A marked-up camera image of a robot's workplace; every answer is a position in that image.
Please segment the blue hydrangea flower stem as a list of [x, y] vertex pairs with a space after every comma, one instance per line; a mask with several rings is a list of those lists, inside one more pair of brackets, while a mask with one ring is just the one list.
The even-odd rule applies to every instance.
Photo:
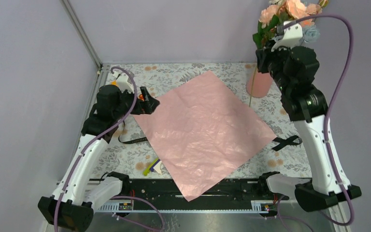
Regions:
[[315, 26], [305, 26], [302, 28], [301, 43], [314, 43], [320, 37], [319, 29]]

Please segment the pink flower stem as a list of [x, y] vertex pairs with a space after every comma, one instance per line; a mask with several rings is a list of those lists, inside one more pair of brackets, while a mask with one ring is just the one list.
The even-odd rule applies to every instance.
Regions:
[[272, 16], [277, 16], [280, 22], [296, 20], [306, 16], [321, 14], [329, 0], [319, 0], [318, 3], [306, 3], [303, 0], [283, 0], [281, 5], [270, 5], [261, 11], [260, 22], [268, 23]]

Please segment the pink wrapping paper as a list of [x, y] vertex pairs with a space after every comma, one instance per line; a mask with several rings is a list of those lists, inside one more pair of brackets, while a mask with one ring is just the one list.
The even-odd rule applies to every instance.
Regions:
[[158, 100], [152, 114], [135, 120], [187, 201], [229, 176], [276, 137], [211, 71]]

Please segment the black ribbon with gold letters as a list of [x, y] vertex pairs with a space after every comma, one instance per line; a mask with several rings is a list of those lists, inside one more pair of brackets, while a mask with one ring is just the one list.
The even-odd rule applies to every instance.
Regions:
[[185, 154], [240, 154], [257, 153], [267, 144], [276, 142], [272, 150], [288, 145], [300, 145], [302, 140], [293, 135], [280, 138], [262, 120], [214, 121], [175, 120], [166, 122], [138, 121], [145, 136], [129, 140], [127, 144], [149, 142], [161, 157], [174, 151]]

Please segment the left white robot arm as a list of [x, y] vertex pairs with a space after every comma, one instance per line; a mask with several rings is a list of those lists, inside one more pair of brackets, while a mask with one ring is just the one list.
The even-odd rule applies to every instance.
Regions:
[[151, 114], [159, 101], [141, 87], [138, 98], [131, 90], [121, 90], [116, 85], [100, 87], [96, 103], [85, 120], [79, 145], [67, 172], [50, 197], [42, 196], [38, 209], [45, 220], [55, 226], [74, 232], [88, 229], [95, 210], [109, 199], [129, 196], [129, 176], [110, 172], [94, 189], [87, 192], [90, 174], [101, 154], [109, 146], [113, 134], [128, 115]]

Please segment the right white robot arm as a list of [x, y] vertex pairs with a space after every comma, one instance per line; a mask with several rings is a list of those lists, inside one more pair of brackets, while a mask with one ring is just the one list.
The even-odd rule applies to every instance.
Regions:
[[320, 211], [362, 195], [344, 173], [331, 136], [328, 104], [313, 85], [319, 68], [315, 51], [296, 46], [256, 51], [260, 73], [268, 73], [281, 92], [281, 103], [294, 123], [311, 167], [310, 179], [268, 172], [258, 179], [258, 193], [270, 199], [276, 193], [298, 202], [306, 212]]

